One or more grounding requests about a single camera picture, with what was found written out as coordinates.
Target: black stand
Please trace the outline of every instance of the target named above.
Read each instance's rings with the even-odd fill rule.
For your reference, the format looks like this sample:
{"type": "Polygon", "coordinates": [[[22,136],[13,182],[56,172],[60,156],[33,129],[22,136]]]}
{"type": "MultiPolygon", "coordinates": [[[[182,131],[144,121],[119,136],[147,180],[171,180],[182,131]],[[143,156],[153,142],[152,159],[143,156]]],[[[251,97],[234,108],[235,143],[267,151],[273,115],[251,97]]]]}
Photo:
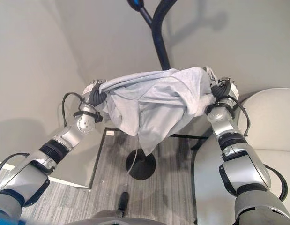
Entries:
{"type": "MultiPolygon", "coordinates": [[[[131,168],[136,150],[133,150],[126,159],[126,169],[129,171],[131,168]]],[[[130,176],[137,180],[145,180],[151,177],[156,168],[156,161],[153,154],[145,156],[145,153],[142,149],[137,150],[137,155],[135,162],[129,172],[130,176]]]]}

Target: black cable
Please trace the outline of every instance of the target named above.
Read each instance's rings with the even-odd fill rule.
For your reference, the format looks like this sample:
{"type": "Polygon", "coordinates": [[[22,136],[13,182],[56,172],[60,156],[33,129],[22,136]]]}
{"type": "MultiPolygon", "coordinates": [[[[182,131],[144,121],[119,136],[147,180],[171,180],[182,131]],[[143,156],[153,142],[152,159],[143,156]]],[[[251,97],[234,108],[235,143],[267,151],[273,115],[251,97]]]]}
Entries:
{"type": "Polygon", "coordinates": [[[287,196],[287,193],[289,190],[289,188],[287,186],[286,179],[277,170],[273,169],[272,167],[269,167],[266,164],[264,164],[264,165],[267,169],[273,171],[278,176],[279,180],[281,181],[282,190],[281,190],[281,194],[279,196],[279,199],[281,200],[281,202],[283,202],[286,199],[286,196],[287,196]]]}
{"type": "Polygon", "coordinates": [[[176,3],[177,0],[161,0],[158,4],[154,13],[151,29],[154,46],[158,55],[160,65],[163,70],[171,68],[167,51],[164,46],[164,40],[162,36],[162,24],[165,15],[168,13],[170,8],[176,3]]]}
{"type": "Polygon", "coordinates": [[[63,99],[62,99],[62,103],[61,103],[61,114],[62,114],[62,118],[64,120],[64,127],[67,126],[67,121],[66,121],[66,114],[65,114],[65,101],[66,101],[66,98],[69,96],[69,95],[75,95],[76,97],[79,98],[80,100],[80,105],[81,103],[84,101],[83,97],[80,95],[80,94],[77,94],[75,92],[69,92],[67,94],[64,95],[63,99]]]}
{"type": "Polygon", "coordinates": [[[222,100],[222,99],[224,99],[224,98],[230,98],[230,99],[232,99],[239,106],[239,108],[243,111],[244,115],[246,116],[246,118],[247,118],[247,129],[244,132],[244,137],[247,137],[247,134],[248,134],[249,129],[250,129],[250,126],[251,126],[251,121],[249,119],[249,116],[248,116],[248,113],[247,113],[246,109],[242,106],[242,104],[240,104],[240,102],[236,98],[234,98],[232,96],[229,96],[229,95],[222,96],[222,97],[218,98],[216,100],[216,103],[219,103],[219,101],[222,100]]]}
{"type": "Polygon", "coordinates": [[[10,160],[12,157],[14,157],[14,156],[25,156],[25,157],[27,157],[28,155],[29,155],[28,153],[22,153],[22,152],[20,152],[20,153],[15,153],[15,154],[13,154],[13,155],[10,155],[9,157],[7,157],[6,159],[4,159],[4,160],[0,163],[0,171],[1,171],[1,169],[3,168],[4,164],[5,164],[8,160],[10,160]]]}

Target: silver robot arm segment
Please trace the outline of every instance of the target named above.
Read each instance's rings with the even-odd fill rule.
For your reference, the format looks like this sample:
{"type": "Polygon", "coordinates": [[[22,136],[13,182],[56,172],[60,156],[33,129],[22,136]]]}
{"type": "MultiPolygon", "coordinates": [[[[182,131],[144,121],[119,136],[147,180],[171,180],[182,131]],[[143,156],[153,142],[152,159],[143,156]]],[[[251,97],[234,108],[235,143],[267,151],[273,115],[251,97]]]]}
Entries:
{"type": "Polygon", "coordinates": [[[40,149],[27,156],[19,165],[3,178],[0,184],[0,214],[18,219],[22,208],[34,204],[49,186],[48,175],[57,164],[77,146],[84,136],[102,121],[95,110],[95,101],[104,101],[104,94],[98,93],[98,87],[104,80],[90,83],[83,92],[84,101],[80,110],[74,113],[71,126],[58,132],[40,149]]]}
{"type": "Polygon", "coordinates": [[[272,194],[267,169],[233,121],[236,86],[224,78],[212,88],[219,101],[207,108],[207,118],[222,150],[219,172],[226,190],[236,196],[235,225],[290,224],[290,214],[272,194]]]}

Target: striped carpet floor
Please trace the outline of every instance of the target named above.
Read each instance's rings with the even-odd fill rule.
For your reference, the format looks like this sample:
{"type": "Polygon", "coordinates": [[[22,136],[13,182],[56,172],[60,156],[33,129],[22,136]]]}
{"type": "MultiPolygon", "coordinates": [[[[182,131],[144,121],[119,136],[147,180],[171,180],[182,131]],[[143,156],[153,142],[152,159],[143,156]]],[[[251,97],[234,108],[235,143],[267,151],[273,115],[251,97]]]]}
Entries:
{"type": "Polygon", "coordinates": [[[189,148],[193,141],[165,139],[153,152],[155,173],[147,180],[135,180],[127,175],[126,157],[139,148],[137,138],[121,131],[105,135],[92,189],[51,182],[36,204],[23,209],[22,218],[57,225],[87,219],[101,210],[115,209],[120,194],[128,191],[127,217],[148,218],[169,225],[193,224],[189,148]]]}

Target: white wall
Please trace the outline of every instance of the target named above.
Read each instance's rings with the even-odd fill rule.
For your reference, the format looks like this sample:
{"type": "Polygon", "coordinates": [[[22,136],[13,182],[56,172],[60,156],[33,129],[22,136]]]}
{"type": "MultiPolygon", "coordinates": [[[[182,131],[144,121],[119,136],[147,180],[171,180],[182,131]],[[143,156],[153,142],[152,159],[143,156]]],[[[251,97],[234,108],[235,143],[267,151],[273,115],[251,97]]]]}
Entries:
{"type": "MultiPolygon", "coordinates": [[[[153,15],[159,0],[146,0],[153,15]]],[[[126,0],[55,0],[86,80],[159,70],[147,24],[126,0]]],[[[171,64],[211,66],[241,94],[290,87],[290,0],[179,0],[163,26],[171,64]]]]}
{"type": "MultiPolygon", "coordinates": [[[[81,93],[84,87],[64,33],[43,2],[0,0],[0,160],[47,142],[62,125],[63,95],[81,93]]],[[[71,98],[66,102],[69,116],[77,108],[71,98]]],[[[89,183],[98,148],[94,140],[100,143],[102,133],[92,135],[60,163],[53,176],[89,183]]]]}

